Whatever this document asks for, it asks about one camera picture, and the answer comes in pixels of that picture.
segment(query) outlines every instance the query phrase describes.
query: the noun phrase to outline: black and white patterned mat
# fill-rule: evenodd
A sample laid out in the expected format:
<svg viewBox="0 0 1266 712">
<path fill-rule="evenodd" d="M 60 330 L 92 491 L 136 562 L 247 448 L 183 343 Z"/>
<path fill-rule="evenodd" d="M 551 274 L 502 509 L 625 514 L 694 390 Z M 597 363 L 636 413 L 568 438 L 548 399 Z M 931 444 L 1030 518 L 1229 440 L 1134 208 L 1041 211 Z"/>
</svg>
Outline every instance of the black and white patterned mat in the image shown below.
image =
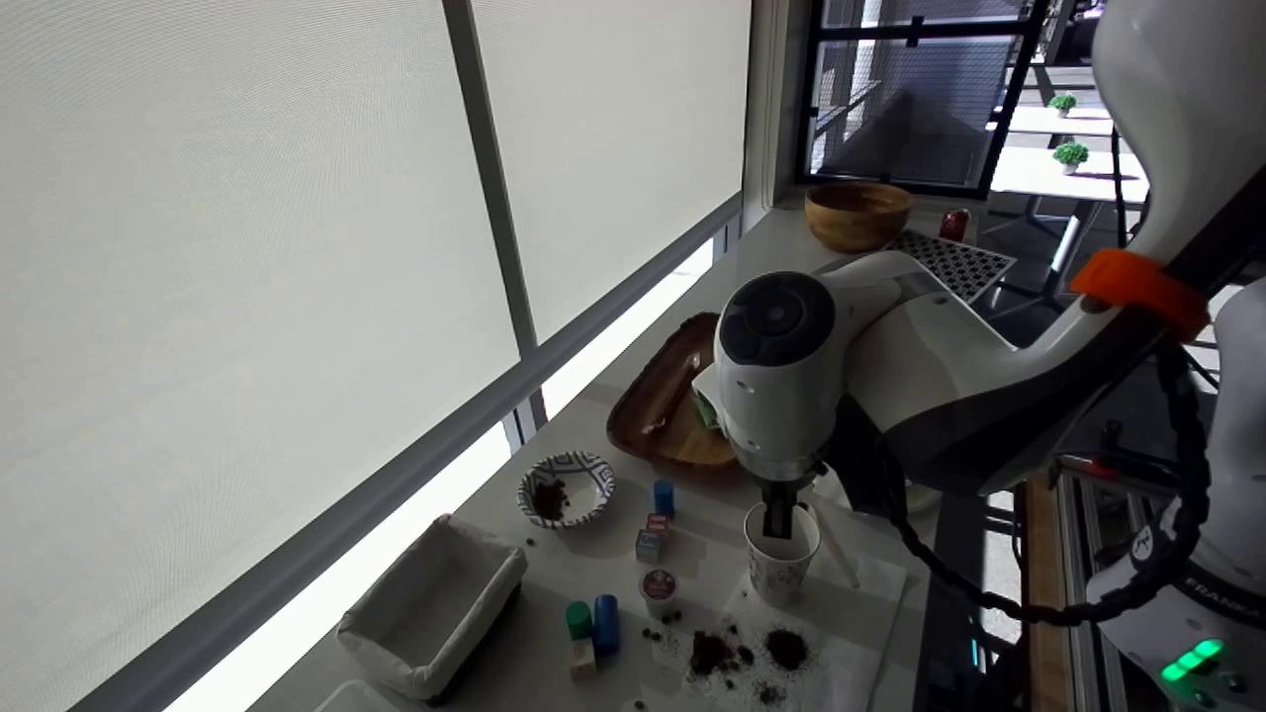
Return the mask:
<svg viewBox="0 0 1266 712">
<path fill-rule="evenodd" d="M 1015 257 L 928 237 L 912 229 L 903 231 L 887 248 L 899 250 L 918 260 L 967 304 L 994 286 L 1015 264 Z"/>
</svg>

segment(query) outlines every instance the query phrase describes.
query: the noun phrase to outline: patterned paper cup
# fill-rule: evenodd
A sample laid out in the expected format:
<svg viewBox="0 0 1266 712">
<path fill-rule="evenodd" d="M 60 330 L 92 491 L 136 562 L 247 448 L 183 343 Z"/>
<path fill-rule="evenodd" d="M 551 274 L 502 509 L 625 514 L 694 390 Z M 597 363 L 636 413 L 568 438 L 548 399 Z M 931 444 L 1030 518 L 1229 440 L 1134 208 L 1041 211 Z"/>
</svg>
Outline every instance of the patterned paper cup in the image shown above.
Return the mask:
<svg viewBox="0 0 1266 712">
<path fill-rule="evenodd" d="M 747 511 L 743 533 L 747 536 L 747 575 L 756 593 L 771 606 L 786 606 L 800 593 L 813 555 L 822 546 L 818 521 L 803 507 L 793 507 L 791 538 L 761 533 L 765 504 Z"/>
</svg>

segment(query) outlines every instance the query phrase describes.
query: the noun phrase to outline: red can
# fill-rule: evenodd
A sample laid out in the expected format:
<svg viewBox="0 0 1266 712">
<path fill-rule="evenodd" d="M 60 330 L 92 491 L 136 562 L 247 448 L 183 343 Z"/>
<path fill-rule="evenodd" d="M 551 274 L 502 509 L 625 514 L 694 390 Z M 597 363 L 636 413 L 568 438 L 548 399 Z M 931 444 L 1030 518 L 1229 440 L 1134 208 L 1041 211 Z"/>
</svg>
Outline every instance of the red can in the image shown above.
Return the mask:
<svg viewBox="0 0 1266 712">
<path fill-rule="evenodd" d="M 971 213 L 966 208 L 947 212 L 941 218 L 941 238 L 962 242 L 962 238 L 967 237 L 968 222 L 971 222 Z"/>
</svg>

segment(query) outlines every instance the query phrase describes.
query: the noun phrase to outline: patterned bowl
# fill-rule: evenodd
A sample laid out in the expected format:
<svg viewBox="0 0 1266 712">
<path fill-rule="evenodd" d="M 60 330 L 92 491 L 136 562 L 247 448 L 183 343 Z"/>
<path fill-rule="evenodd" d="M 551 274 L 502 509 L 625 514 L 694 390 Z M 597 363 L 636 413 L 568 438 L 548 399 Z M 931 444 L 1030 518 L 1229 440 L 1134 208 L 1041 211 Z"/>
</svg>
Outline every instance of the patterned bowl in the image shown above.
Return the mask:
<svg viewBox="0 0 1266 712">
<path fill-rule="evenodd" d="M 592 452 L 551 455 L 519 483 L 519 509 L 547 530 L 570 530 L 592 521 L 615 494 L 615 473 Z"/>
</svg>

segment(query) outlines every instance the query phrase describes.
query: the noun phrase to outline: blue and white bowl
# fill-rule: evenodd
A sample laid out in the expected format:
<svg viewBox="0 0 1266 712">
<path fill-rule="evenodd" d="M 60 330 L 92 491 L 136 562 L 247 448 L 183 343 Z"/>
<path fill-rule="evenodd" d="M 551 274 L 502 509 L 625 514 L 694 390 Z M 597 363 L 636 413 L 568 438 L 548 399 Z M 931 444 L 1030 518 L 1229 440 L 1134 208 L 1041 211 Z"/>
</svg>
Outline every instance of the blue and white bowl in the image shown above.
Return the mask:
<svg viewBox="0 0 1266 712">
<path fill-rule="evenodd" d="M 532 504 L 539 485 L 563 483 L 567 503 L 561 519 L 546 519 Z M 528 521 L 547 530 L 570 530 L 590 522 L 606 509 L 615 494 L 615 473 L 592 452 L 571 451 L 551 455 L 532 466 L 519 483 L 519 509 Z"/>
</svg>

